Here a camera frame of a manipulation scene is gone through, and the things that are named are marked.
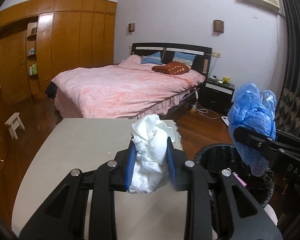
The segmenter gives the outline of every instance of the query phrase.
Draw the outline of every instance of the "wooden wardrobe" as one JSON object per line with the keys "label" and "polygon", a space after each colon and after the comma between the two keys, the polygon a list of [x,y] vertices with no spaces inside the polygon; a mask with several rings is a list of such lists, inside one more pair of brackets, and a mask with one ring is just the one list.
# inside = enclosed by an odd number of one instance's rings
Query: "wooden wardrobe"
{"label": "wooden wardrobe", "polygon": [[[5,101],[42,94],[60,72],[112,64],[115,12],[116,3],[107,0],[30,0],[0,11]],[[36,54],[28,56],[34,46]],[[30,76],[34,63],[37,74]]]}

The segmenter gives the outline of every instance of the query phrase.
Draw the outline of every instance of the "nightstand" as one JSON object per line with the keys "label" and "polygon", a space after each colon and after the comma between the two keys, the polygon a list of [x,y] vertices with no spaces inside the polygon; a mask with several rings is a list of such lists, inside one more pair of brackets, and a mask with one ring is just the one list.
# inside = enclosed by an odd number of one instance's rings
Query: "nightstand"
{"label": "nightstand", "polygon": [[199,96],[202,107],[220,114],[227,114],[231,108],[231,100],[234,94],[234,85],[218,84],[217,81],[208,79],[206,86]]}

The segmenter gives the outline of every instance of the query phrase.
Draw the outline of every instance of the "curtain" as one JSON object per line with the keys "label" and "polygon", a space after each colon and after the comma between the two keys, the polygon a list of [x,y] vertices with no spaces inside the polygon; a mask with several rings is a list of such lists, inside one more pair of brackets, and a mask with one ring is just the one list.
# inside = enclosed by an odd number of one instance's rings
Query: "curtain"
{"label": "curtain", "polygon": [[282,0],[287,19],[288,58],[276,112],[279,130],[300,137],[300,0]]}

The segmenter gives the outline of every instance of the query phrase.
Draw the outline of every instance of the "yellow plush toy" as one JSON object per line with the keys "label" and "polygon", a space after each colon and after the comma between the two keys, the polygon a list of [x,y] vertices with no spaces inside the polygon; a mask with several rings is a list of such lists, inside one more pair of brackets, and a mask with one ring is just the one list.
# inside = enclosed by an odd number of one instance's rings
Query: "yellow plush toy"
{"label": "yellow plush toy", "polygon": [[224,84],[230,84],[230,78],[229,77],[223,77],[222,79]]}

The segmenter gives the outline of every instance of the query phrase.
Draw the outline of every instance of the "pink duvet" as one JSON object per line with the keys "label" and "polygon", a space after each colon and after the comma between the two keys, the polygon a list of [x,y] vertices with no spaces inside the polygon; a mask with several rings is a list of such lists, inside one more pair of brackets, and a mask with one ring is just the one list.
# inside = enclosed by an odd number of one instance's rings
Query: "pink duvet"
{"label": "pink duvet", "polygon": [[129,56],[119,65],[76,68],[52,81],[76,105],[85,118],[129,118],[204,81],[194,70],[166,75]]}

